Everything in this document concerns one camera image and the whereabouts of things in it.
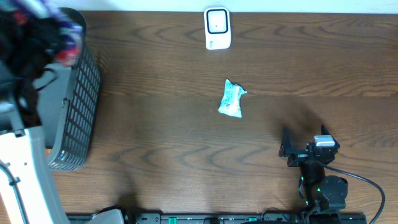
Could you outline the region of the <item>teal white snack packet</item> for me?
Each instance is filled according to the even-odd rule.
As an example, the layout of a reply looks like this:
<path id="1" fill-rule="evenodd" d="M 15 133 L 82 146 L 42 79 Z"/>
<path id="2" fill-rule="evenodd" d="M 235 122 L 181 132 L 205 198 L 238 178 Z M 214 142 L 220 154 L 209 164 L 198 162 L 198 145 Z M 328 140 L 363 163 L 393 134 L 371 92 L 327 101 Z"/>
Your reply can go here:
<path id="1" fill-rule="evenodd" d="M 247 91 L 241 85 L 232 83 L 229 79 L 226 79 L 218 112 L 235 118 L 242 118 L 240 99 L 246 93 Z"/>

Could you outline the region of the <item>red blue noodle packet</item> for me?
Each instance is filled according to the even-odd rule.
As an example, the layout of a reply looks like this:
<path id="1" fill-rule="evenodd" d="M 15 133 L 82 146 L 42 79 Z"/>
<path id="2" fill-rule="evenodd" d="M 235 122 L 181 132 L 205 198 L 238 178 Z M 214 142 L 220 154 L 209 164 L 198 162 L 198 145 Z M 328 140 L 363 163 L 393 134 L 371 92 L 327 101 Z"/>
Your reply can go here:
<path id="1" fill-rule="evenodd" d="M 83 28 L 73 22 L 54 3 L 46 0 L 10 0 L 24 16 L 36 19 L 55 19 L 65 46 L 56 59 L 64 66 L 71 67 L 76 63 L 83 45 Z"/>

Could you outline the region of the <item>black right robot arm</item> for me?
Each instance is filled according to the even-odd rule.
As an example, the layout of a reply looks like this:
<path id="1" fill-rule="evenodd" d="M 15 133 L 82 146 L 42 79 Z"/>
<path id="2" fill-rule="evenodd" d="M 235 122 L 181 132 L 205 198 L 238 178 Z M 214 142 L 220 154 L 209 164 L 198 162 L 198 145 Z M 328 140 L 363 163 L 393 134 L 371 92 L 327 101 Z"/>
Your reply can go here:
<path id="1" fill-rule="evenodd" d="M 325 174 L 326 165 L 335 160 L 339 148 L 340 144 L 324 125 L 321 134 L 314 136 L 305 149 L 295 149 L 288 129 L 283 129 L 279 156 L 287 158 L 289 167 L 300 169 L 298 193 L 312 212 L 334 213 L 346 207 L 347 180 Z"/>

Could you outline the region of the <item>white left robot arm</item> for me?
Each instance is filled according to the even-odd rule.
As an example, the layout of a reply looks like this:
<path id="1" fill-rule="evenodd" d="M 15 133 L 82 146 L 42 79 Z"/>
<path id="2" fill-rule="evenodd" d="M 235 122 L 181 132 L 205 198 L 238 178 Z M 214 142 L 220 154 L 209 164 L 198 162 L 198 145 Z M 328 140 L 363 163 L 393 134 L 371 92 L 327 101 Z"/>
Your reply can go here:
<path id="1" fill-rule="evenodd" d="M 124 223 L 120 208 L 65 213 L 52 172 L 84 166 L 90 150 L 102 74 L 86 44 L 86 19 L 59 14 L 78 29 L 77 58 L 60 61 L 56 16 L 1 11 L 1 197 L 12 223 Z"/>

